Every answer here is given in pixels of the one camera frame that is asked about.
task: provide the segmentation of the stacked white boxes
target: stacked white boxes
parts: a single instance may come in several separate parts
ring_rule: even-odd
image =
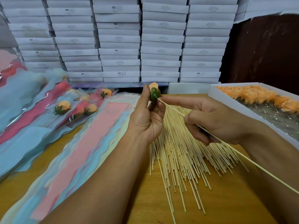
[[[104,82],[140,81],[139,0],[92,0]]]
[[[237,0],[189,0],[180,82],[217,83]]]
[[[141,81],[178,82],[187,0],[141,1]]]
[[[47,0],[55,41],[70,82],[103,82],[90,0]]]
[[[63,67],[45,0],[1,0],[8,26],[28,70]]]

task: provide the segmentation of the table surface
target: table surface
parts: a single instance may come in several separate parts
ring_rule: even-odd
[[[22,198],[32,182],[47,169],[52,159],[62,151],[64,145],[80,128],[77,127],[73,132],[50,145],[33,161],[28,171],[12,174],[0,184],[0,218]],[[242,147],[235,146],[235,148],[246,154]],[[176,223],[286,223],[257,168],[245,159],[242,161],[250,172],[238,165],[232,170],[233,174],[226,173],[222,177],[219,177],[214,168],[207,163],[211,172],[207,178],[212,190],[205,187],[202,179],[197,185],[206,215],[198,209],[188,182],[186,182],[187,192],[183,193],[186,213],[180,193],[178,191],[174,193],[173,188],[170,188]],[[136,179],[123,223],[173,223],[160,169],[156,162],[150,176],[149,154]]]

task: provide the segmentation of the forearm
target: forearm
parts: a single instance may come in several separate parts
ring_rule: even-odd
[[[253,161],[299,190],[299,151],[265,124],[241,143]],[[298,223],[299,195],[261,171],[289,223]]]
[[[146,146],[138,133],[126,132],[92,177],[42,224],[121,223]]]

